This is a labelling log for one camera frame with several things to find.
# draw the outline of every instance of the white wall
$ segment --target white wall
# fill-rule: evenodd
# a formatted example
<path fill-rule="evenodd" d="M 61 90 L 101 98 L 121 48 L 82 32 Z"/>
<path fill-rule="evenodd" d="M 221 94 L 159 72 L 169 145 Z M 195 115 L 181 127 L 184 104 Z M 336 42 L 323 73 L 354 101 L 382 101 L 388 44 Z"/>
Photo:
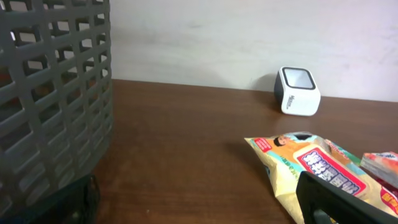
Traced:
<path fill-rule="evenodd" d="M 398 101 L 398 0 L 114 0 L 111 23 L 114 78 L 272 91 L 290 65 Z"/>

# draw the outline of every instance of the table surface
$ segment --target table surface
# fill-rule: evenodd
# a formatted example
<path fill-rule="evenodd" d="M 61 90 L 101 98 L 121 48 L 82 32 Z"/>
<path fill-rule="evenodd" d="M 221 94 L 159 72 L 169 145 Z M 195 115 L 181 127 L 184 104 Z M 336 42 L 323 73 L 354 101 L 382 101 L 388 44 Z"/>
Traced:
<path fill-rule="evenodd" d="M 310 131 L 358 157 L 397 150 L 398 103 L 323 97 L 302 117 L 269 92 L 122 80 L 113 90 L 98 223 L 294 223 L 244 137 Z"/>

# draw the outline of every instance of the white cube device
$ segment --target white cube device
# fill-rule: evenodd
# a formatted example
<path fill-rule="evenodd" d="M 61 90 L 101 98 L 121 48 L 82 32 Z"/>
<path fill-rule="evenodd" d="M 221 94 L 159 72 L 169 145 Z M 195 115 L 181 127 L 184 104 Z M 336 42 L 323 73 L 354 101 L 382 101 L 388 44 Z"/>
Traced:
<path fill-rule="evenodd" d="M 304 68 L 280 68 L 274 94 L 285 114 L 314 115 L 321 101 L 321 93 L 311 72 Z"/>

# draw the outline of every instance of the wood grain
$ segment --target wood grain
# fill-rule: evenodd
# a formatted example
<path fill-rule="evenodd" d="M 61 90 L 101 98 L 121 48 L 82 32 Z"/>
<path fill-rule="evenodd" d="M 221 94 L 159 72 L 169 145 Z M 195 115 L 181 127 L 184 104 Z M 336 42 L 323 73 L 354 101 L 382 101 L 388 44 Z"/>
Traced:
<path fill-rule="evenodd" d="M 323 97 L 300 117 L 268 92 L 122 80 L 113 90 L 98 223 L 294 223 L 244 137 L 310 131 L 358 157 L 395 150 L 397 103 Z"/>

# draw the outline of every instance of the black object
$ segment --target black object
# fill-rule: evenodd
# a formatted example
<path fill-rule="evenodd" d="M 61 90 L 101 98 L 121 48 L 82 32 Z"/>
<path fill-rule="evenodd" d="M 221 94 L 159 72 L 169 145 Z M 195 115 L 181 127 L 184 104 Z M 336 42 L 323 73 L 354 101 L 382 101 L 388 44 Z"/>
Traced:
<path fill-rule="evenodd" d="M 113 128 L 109 0 L 0 0 L 0 217 L 89 174 Z"/>
<path fill-rule="evenodd" d="M 86 175 L 17 215 L 0 219 L 0 223 L 92 224 L 95 223 L 99 202 L 100 190 L 95 176 Z"/>
<path fill-rule="evenodd" d="M 309 172 L 301 172 L 296 194 L 306 224 L 329 224 L 329 216 L 339 224 L 398 223 L 398 218 Z"/>

